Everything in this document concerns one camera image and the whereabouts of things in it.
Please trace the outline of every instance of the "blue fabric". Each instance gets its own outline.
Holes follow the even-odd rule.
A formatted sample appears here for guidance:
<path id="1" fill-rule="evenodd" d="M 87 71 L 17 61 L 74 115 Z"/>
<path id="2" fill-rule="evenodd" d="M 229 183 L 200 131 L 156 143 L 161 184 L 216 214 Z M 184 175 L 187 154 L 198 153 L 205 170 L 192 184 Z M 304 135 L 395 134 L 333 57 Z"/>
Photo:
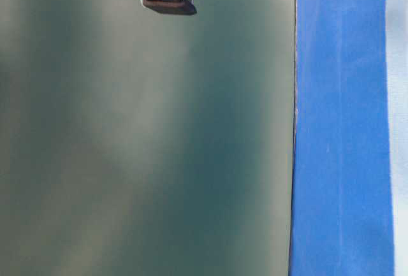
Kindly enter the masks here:
<path id="1" fill-rule="evenodd" d="M 291 276 L 393 275 L 385 0 L 297 0 Z"/>

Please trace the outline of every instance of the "white stripe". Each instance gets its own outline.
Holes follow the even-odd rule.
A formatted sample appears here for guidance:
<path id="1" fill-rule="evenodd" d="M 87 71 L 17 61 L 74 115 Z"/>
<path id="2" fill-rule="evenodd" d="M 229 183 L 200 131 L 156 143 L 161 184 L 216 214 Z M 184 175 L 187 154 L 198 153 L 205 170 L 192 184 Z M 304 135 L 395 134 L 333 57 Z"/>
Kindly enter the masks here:
<path id="1" fill-rule="evenodd" d="M 408 0 L 386 0 L 395 276 L 408 275 Z"/>

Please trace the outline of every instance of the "dark green surface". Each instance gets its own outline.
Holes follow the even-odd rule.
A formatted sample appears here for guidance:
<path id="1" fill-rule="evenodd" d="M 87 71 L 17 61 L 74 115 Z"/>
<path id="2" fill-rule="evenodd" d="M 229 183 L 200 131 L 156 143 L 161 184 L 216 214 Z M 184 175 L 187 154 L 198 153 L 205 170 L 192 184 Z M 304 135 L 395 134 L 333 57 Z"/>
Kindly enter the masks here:
<path id="1" fill-rule="evenodd" d="M 0 274 L 287 275 L 294 0 L 0 0 Z"/>

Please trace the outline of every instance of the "dark edge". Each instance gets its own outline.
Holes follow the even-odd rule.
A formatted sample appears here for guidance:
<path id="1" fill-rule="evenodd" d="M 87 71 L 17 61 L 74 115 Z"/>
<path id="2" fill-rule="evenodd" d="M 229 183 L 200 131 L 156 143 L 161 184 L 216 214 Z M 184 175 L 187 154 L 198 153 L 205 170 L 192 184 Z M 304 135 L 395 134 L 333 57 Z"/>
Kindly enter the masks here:
<path id="1" fill-rule="evenodd" d="M 298 0 L 295 0 L 295 52 L 293 54 L 294 59 L 294 71 L 295 79 L 293 86 L 293 155 L 292 155 L 292 189 L 291 189 L 291 221 L 289 229 L 289 264 L 288 264 L 288 276 L 291 276 L 291 267 L 292 267 L 292 253 L 293 253 L 293 217 L 294 217 L 294 186 L 295 186 L 295 163 L 296 163 L 296 127 L 298 125 Z"/>

